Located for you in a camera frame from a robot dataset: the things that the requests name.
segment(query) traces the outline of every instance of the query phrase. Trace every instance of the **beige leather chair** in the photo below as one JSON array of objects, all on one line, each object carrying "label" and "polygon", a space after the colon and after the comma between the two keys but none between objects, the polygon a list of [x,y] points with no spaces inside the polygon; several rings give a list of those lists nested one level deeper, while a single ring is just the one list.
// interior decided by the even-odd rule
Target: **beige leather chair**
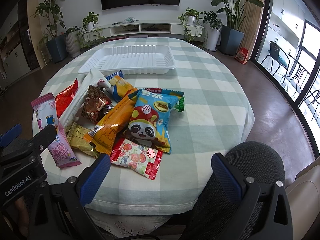
[{"label": "beige leather chair", "polygon": [[293,240],[301,240],[320,212],[320,158],[300,171],[286,192],[292,216]]}]

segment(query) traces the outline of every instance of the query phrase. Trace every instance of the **white plastic tray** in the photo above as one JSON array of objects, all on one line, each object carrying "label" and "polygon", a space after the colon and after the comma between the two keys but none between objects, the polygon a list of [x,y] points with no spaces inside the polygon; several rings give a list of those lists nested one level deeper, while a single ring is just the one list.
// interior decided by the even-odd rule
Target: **white plastic tray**
[{"label": "white plastic tray", "polygon": [[171,49],[166,45],[133,45],[97,50],[78,74],[89,73],[96,68],[104,75],[117,70],[124,74],[164,74],[176,67]]}]

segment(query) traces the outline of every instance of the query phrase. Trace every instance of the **red bag on floor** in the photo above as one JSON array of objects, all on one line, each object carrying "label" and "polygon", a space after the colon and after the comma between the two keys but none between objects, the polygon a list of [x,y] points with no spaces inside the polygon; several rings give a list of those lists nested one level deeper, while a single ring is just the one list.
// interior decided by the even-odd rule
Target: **red bag on floor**
[{"label": "red bag on floor", "polygon": [[64,110],[68,107],[68,105],[70,105],[77,90],[78,80],[76,79],[71,86],[67,87],[65,90],[63,90],[56,96],[55,101],[58,118],[60,118],[60,116],[63,114]]},{"label": "red bag on floor", "polygon": [[236,54],[235,59],[239,61],[241,64],[246,64],[248,55],[249,51],[242,47]]}]

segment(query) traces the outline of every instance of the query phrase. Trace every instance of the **oval table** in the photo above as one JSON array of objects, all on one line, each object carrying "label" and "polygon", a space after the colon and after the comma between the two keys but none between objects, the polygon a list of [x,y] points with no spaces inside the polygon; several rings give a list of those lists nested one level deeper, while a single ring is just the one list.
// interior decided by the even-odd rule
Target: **oval table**
[{"label": "oval table", "polygon": [[[118,236],[151,232],[168,220],[168,215],[191,210],[212,174],[211,156],[216,152],[225,155],[244,142],[254,123],[250,103],[228,68],[200,48],[173,38],[130,38],[98,45],[59,70],[40,95],[52,92],[56,96],[75,78],[81,84],[85,75],[79,75],[78,70],[98,49],[153,44],[170,46],[176,68],[162,75],[137,74],[124,78],[138,88],[185,92],[185,111],[172,112],[170,116],[172,153],[163,155],[155,180],[112,165],[94,200],[86,206],[98,211],[92,216],[100,226]],[[33,135],[38,132],[34,114]],[[78,176],[94,162],[82,152],[75,153],[82,164],[63,169],[56,167],[48,150],[42,153],[50,184]],[[142,217],[137,220],[131,216]]]}]

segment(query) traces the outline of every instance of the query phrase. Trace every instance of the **screw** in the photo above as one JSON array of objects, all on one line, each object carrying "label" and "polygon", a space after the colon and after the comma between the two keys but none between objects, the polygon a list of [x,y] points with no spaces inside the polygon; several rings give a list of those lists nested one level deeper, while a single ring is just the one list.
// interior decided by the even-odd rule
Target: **screw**
[{"label": "screw", "polygon": [[247,177],[245,180],[250,184],[254,183],[254,178],[253,177]]},{"label": "screw", "polygon": [[29,162],[34,162],[34,161],[35,161],[35,159],[36,159],[36,157],[35,157],[35,156],[30,156],[30,158],[29,158]]},{"label": "screw", "polygon": [[46,185],[47,185],[46,181],[40,183],[40,187],[45,187]]},{"label": "screw", "polygon": [[282,186],[283,186],[283,183],[282,183],[281,180],[277,180],[277,181],[276,181],[276,184],[277,184],[278,187],[282,187]]},{"label": "screw", "polygon": [[68,178],[68,182],[69,183],[75,183],[76,179],[77,179],[77,177],[72,176],[72,177]]}]

